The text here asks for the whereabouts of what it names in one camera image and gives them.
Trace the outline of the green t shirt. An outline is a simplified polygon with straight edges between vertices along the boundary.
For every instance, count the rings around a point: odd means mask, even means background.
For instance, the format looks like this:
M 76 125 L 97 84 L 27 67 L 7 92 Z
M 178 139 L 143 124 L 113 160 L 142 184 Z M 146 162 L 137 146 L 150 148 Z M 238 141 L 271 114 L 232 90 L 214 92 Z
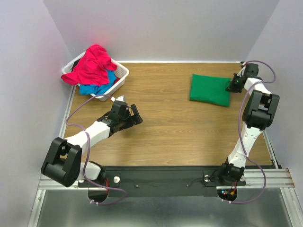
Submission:
M 230 78 L 192 74 L 189 100 L 229 107 L 231 95 L 226 88 L 230 83 Z

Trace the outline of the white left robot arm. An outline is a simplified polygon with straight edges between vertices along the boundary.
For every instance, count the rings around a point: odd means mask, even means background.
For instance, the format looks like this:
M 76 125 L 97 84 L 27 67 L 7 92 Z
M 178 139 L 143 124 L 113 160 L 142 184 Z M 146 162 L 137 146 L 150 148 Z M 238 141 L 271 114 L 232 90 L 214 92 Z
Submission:
M 78 180 L 90 181 L 101 186 L 106 181 L 105 168 L 97 163 L 82 162 L 83 154 L 113 134 L 143 122 L 135 104 L 128 105 L 124 96 L 111 99 L 111 109 L 88 128 L 67 138 L 55 138 L 46 154 L 41 174 L 57 183 L 70 187 Z

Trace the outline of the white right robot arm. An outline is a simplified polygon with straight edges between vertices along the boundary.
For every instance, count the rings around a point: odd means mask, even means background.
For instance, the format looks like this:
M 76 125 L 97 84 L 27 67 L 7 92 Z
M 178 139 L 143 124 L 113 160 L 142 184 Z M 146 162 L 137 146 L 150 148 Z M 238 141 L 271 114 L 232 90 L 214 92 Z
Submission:
M 241 70 L 235 73 L 226 91 L 240 93 L 246 90 L 238 116 L 239 139 L 226 161 L 218 172 L 218 180 L 223 185 L 244 181 L 244 170 L 250 151 L 261 133 L 268 128 L 275 117 L 280 100 L 266 87 L 266 81 L 258 76 L 258 64 L 267 66 L 273 73 L 273 83 L 276 80 L 274 70 L 261 61 L 242 61 Z

